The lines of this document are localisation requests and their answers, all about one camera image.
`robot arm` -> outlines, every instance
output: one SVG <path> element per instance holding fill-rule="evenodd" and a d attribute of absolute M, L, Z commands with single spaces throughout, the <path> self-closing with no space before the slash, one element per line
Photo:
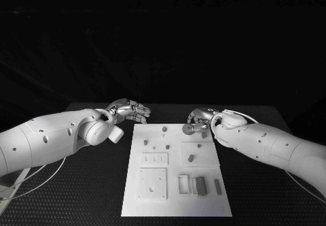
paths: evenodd
<path fill-rule="evenodd" d="M 117 143 L 124 135 L 115 126 L 120 123 L 117 118 L 146 124 L 144 117 L 150 116 L 150 110 L 127 99 L 114 103 L 108 109 L 84 109 L 40 116 L 1 132 L 0 177 L 56 162 L 82 147 L 98 145 L 107 138 Z"/>
<path fill-rule="evenodd" d="M 293 173 L 326 197 L 326 146 L 268 125 L 248 124 L 245 118 L 228 110 L 221 113 L 215 110 L 205 119 L 225 147 Z"/>

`robotic hand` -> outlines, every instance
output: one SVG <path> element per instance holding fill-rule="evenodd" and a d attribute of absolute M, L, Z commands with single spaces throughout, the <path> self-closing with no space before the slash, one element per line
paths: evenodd
<path fill-rule="evenodd" d="M 117 143 L 124 119 L 146 124 L 150 109 L 127 99 L 105 109 L 84 109 L 40 116 L 0 133 L 0 177 L 17 170 L 56 162 L 107 138 Z"/>
<path fill-rule="evenodd" d="M 242 117 L 255 123 L 249 124 Z M 326 146 L 303 140 L 283 130 L 258 123 L 247 115 L 213 108 L 196 108 L 183 132 L 192 135 L 210 126 L 215 139 L 254 160 L 284 169 L 310 183 L 326 197 Z"/>

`table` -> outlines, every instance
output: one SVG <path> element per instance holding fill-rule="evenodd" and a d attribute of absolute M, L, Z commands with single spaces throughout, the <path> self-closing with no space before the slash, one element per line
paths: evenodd
<path fill-rule="evenodd" d="M 66 111 L 105 108 L 108 103 L 72 103 Z M 148 123 L 186 123 L 196 107 L 208 105 L 146 104 Z M 209 105 L 249 115 L 260 123 L 290 132 L 271 106 Z M 125 217 L 121 215 L 133 121 L 118 127 L 124 136 L 82 148 L 66 158 L 60 171 L 30 194 L 11 201 L 0 218 L 1 226 L 17 225 L 324 225 L 326 205 L 298 187 L 281 169 L 249 159 L 216 141 L 222 178 L 232 218 Z M 27 180 L 16 195 L 35 188 L 53 174 L 60 161 L 49 164 Z"/>

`white platform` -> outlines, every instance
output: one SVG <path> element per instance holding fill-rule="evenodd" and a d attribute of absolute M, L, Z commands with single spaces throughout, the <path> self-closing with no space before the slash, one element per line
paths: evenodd
<path fill-rule="evenodd" d="M 208 132 L 208 137 L 205 139 L 202 139 L 200 133 L 186 135 L 182 132 L 182 126 L 183 124 L 134 125 L 121 211 L 123 217 L 232 216 L 222 181 L 216 149 L 215 145 L 212 145 L 213 143 L 210 143 L 212 135 Z M 202 144 L 202 149 L 199 148 L 202 152 L 199 152 L 199 149 L 195 149 L 198 144 Z M 186 162 L 185 159 L 187 160 L 187 155 L 193 152 L 193 162 Z M 143 153 L 157 153 L 159 160 L 160 156 L 167 156 L 167 164 L 163 158 L 161 164 L 143 164 L 144 162 L 141 158 L 144 158 L 146 155 L 150 156 Z M 146 173 L 147 181 L 144 183 L 141 183 L 144 176 L 141 174 L 141 169 L 147 169 L 144 171 L 148 171 Z M 156 170 L 150 169 L 159 169 L 161 171 L 160 173 L 163 173 L 163 169 L 166 169 L 166 174 L 159 175 L 154 172 Z M 187 175 L 189 194 L 179 194 L 179 175 Z M 166 176 L 166 195 L 161 195 L 164 193 L 164 189 L 161 189 L 164 184 L 163 176 Z M 208 188 L 208 195 L 205 196 L 192 194 L 190 179 L 195 179 L 196 177 L 205 178 Z M 215 179 L 219 180 L 222 195 L 218 195 L 216 192 L 213 183 Z M 146 199 L 138 197 L 140 194 L 146 195 Z"/>

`black table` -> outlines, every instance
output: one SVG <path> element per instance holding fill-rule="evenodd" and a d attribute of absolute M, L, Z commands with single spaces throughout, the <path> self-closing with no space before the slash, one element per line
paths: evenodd
<path fill-rule="evenodd" d="M 108 103 L 72 103 L 66 111 L 105 108 Z M 189 113 L 206 105 L 146 104 L 148 123 L 186 123 Z M 290 132 L 271 106 L 209 105 L 248 114 L 260 123 Z M 232 218 L 121 217 L 133 121 L 118 127 L 124 136 L 82 148 L 66 158 L 60 171 L 30 194 L 14 199 L 0 218 L 1 226 L 17 225 L 326 225 L 326 205 L 298 187 L 281 169 L 257 162 L 234 149 L 215 146 Z M 45 167 L 20 186 L 16 195 L 35 188 L 53 174 L 60 161 Z"/>

